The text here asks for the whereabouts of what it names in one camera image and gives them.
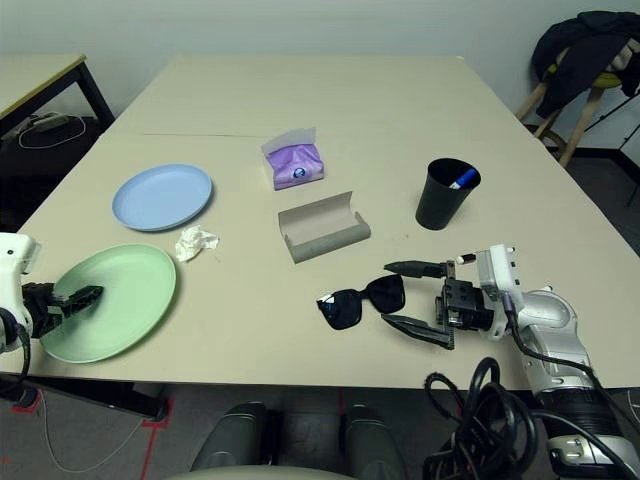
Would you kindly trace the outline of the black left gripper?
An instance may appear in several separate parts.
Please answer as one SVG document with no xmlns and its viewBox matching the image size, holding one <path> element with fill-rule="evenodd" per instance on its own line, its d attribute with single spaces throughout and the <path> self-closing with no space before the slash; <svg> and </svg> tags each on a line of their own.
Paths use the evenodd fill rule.
<svg viewBox="0 0 640 480">
<path fill-rule="evenodd" d="M 89 308 L 102 296 L 102 286 L 89 285 L 69 295 L 56 297 L 53 283 L 27 283 L 22 286 L 24 305 L 31 315 L 32 335 L 44 336 L 58 328 L 63 316 L 73 316 Z"/>
</svg>

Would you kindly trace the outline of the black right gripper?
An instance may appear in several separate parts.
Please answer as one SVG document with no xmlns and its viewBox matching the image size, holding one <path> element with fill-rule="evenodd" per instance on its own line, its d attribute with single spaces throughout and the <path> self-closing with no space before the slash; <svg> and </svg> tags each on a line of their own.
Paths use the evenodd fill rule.
<svg viewBox="0 0 640 480">
<path fill-rule="evenodd" d="M 453 261 L 398 261 L 384 266 L 386 271 L 411 278 L 454 278 Z M 455 347 L 454 333 L 449 327 L 462 330 L 488 331 L 493 323 L 493 310 L 485 305 L 484 293 L 471 282 L 446 279 L 441 294 L 435 299 L 437 323 L 446 327 L 433 328 L 427 322 L 402 315 L 382 314 L 381 318 L 396 330 L 416 340 L 445 349 Z"/>
</svg>

